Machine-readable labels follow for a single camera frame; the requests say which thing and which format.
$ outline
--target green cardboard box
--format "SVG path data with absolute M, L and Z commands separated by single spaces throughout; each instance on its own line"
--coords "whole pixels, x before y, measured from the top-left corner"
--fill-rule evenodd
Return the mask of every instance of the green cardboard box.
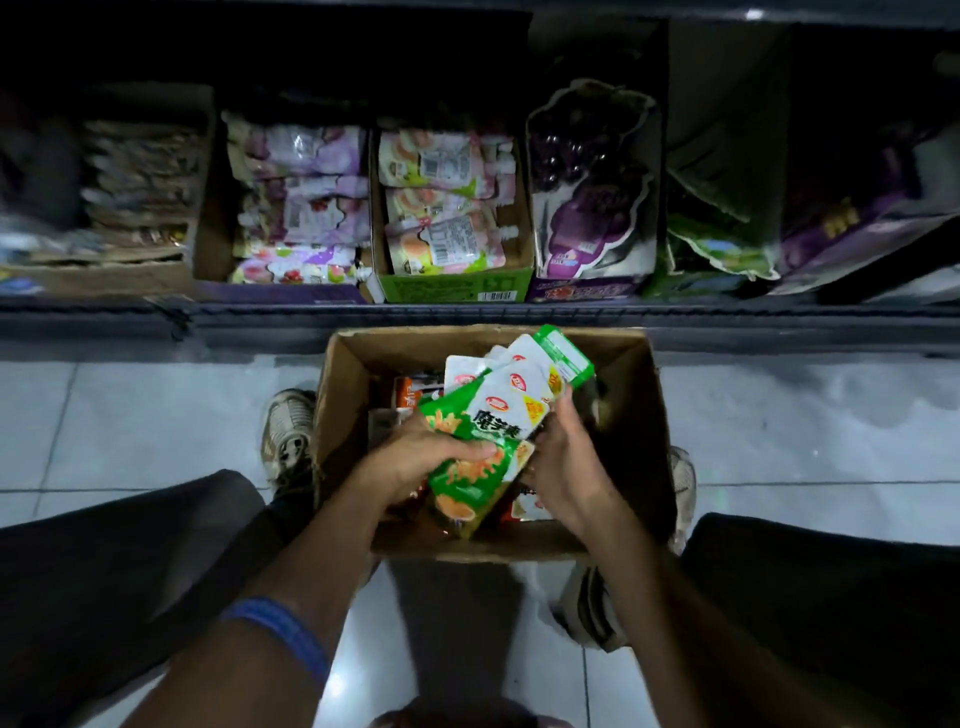
M 388 303 L 512 303 L 522 302 L 534 273 L 534 235 L 530 207 L 523 183 L 520 159 L 516 166 L 516 202 L 496 211 L 498 226 L 516 225 L 520 235 L 503 243 L 507 264 L 479 273 L 455 276 L 396 276 L 383 232 L 386 201 L 377 176 L 376 150 L 371 143 L 371 201 L 373 221 L 373 270 Z

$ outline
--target metal shelf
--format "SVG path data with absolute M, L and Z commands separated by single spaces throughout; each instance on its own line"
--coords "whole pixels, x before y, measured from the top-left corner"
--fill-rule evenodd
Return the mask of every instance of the metal shelf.
M 318 353 L 340 328 L 469 324 L 642 327 L 661 351 L 960 354 L 960 306 L 818 306 L 772 298 L 723 304 L 636 301 L 507 305 L 297 305 L 0 301 L 0 343 L 29 351 L 188 358 Z

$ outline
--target yellow label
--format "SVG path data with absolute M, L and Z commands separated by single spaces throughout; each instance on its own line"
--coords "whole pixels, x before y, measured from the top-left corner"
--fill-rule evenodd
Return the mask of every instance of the yellow label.
M 530 422 L 532 422 L 534 426 L 539 425 L 540 420 L 546 416 L 546 405 L 526 395 L 523 396 L 523 403 L 527 405 L 527 415 L 530 416 Z

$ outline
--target nutrition label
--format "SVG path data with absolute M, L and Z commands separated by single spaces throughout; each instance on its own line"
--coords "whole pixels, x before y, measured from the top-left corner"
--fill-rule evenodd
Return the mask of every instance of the nutrition label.
M 421 152 L 420 173 L 428 180 L 462 187 L 470 182 L 470 152 Z
M 480 245 L 469 216 L 424 228 L 420 237 L 429 244 L 430 258 L 436 266 L 471 263 L 480 257 Z

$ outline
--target blue wristband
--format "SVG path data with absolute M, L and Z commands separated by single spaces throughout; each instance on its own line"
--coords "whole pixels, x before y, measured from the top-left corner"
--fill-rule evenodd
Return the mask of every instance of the blue wristband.
M 266 627 L 290 648 L 298 660 L 310 671 L 322 688 L 330 672 L 323 647 L 313 633 L 300 624 L 290 611 L 272 599 L 262 596 L 238 601 L 229 607 L 222 619 L 248 619 Z

